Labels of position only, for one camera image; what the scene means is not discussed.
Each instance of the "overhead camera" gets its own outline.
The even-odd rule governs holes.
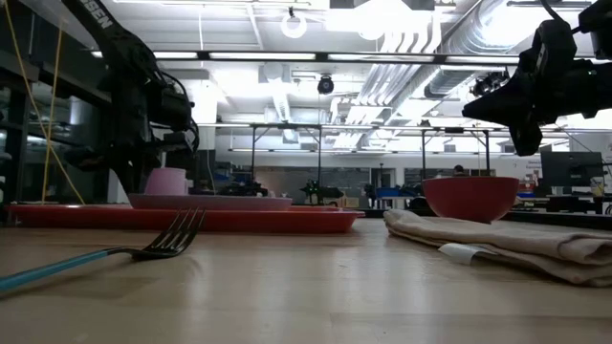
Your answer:
[[[329,95],[334,92],[334,81],[330,75],[322,75],[317,86],[320,95]]]

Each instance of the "computer monitor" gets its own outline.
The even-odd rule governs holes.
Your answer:
[[[547,186],[590,186],[603,177],[599,152],[541,152],[542,174]]]

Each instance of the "desk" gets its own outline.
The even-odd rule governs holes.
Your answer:
[[[377,209],[381,209],[380,201],[393,201],[394,209],[406,209],[406,201],[414,199],[412,196],[385,196],[376,199]]]
[[[454,264],[380,219],[354,229],[200,235],[177,258],[111,256],[0,295],[0,333],[10,344],[610,342],[612,289]],[[154,236],[0,229],[0,274]]]
[[[574,212],[583,212],[583,210],[592,210],[596,214],[603,214],[603,203],[612,202],[612,197],[593,197],[581,195],[562,195],[539,198],[523,198],[517,197],[523,203],[534,203],[534,208],[544,208],[548,212],[560,212],[561,210],[569,210],[568,208],[575,207]],[[579,201],[592,201],[591,205],[579,204]]]

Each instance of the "fork tines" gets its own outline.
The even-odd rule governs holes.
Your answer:
[[[178,210],[170,227],[155,238],[153,243],[144,250],[171,251],[177,254],[182,252],[189,246],[202,227],[205,213],[200,208]]]

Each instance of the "red tray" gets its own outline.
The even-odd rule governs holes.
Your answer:
[[[115,206],[11,205],[9,212],[23,227],[164,230],[176,210]],[[204,232],[333,234],[351,230],[363,212],[329,207],[287,211],[207,211]]]

